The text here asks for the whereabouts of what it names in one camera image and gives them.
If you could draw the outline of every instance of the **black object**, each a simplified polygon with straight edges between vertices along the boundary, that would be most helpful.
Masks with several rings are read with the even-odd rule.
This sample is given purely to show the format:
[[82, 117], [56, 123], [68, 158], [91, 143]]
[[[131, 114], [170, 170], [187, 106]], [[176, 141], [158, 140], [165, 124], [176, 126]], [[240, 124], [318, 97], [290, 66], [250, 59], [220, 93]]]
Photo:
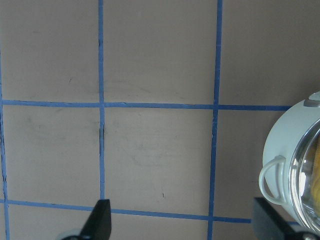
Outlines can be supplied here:
[[109, 240], [111, 234], [111, 207], [108, 199], [98, 200], [79, 236], [62, 240]]
[[254, 198], [252, 227], [259, 240], [320, 240], [313, 232], [295, 232], [263, 198]]

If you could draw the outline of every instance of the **transparent lid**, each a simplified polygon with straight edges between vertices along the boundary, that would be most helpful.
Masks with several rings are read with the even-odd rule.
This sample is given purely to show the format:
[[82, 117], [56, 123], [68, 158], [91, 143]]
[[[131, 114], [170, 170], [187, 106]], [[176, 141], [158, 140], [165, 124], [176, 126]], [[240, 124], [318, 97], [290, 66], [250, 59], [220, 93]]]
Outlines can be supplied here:
[[320, 234], [320, 122], [301, 139], [291, 168], [291, 197], [301, 222]]

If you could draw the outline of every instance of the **pot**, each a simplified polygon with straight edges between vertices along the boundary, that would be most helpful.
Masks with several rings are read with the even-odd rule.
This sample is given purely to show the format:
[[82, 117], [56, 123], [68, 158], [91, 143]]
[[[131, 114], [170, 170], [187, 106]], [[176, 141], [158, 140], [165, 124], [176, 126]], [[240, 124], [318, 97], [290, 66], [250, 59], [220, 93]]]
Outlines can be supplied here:
[[320, 234], [320, 91], [288, 111], [272, 127], [259, 175], [262, 195], [302, 226]]

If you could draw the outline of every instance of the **white handle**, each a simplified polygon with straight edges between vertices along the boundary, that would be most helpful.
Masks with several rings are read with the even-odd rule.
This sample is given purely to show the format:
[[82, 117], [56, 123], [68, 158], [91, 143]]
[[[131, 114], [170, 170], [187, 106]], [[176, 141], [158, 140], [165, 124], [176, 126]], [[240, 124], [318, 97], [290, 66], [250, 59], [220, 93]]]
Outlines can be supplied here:
[[259, 187], [260, 187], [260, 191], [262, 193], [262, 195], [271, 203], [273, 204], [278, 204], [278, 205], [283, 205], [286, 201], [281, 198], [281, 193], [279, 195], [279, 197], [274, 197], [274, 196], [270, 196], [265, 188], [265, 176], [267, 171], [276, 165], [280, 165], [281, 166], [281, 171], [279, 172], [279, 176], [278, 179], [280, 180], [280, 185], [283, 186], [283, 171], [284, 171], [284, 165], [285, 165], [285, 161], [286, 158], [284, 156], [278, 155], [276, 156], [274, 159], [272, 159], [271, 161], [269, 161], [266, 165], [263, 166], [260, 175], [259, 175]]

